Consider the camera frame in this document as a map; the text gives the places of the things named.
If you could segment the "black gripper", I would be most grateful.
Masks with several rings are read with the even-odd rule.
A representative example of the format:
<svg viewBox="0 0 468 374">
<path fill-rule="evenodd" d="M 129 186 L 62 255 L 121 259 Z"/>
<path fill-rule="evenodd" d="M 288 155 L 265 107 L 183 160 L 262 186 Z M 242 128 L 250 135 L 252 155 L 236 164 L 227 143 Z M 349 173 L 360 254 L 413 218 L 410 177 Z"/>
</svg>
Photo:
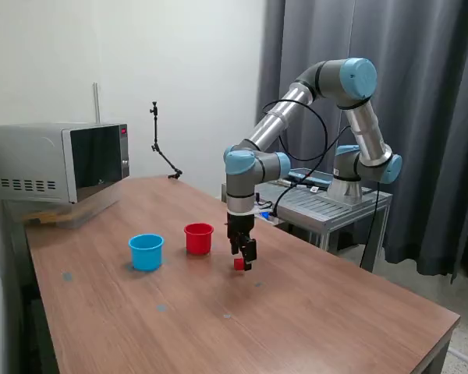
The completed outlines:
<svg viewBox="0 0 468 374">
<path fill-rule="evenodd" d="M 241 216 L 227 213 L 227 237 L 231 245 L 231 253 L 237 255 L 241 243 L 244 271 L 251 270 L 252 262 L 257 259 L 257 242 L 250 237 L 253 228 L 253 214 Z"/>
</svg>

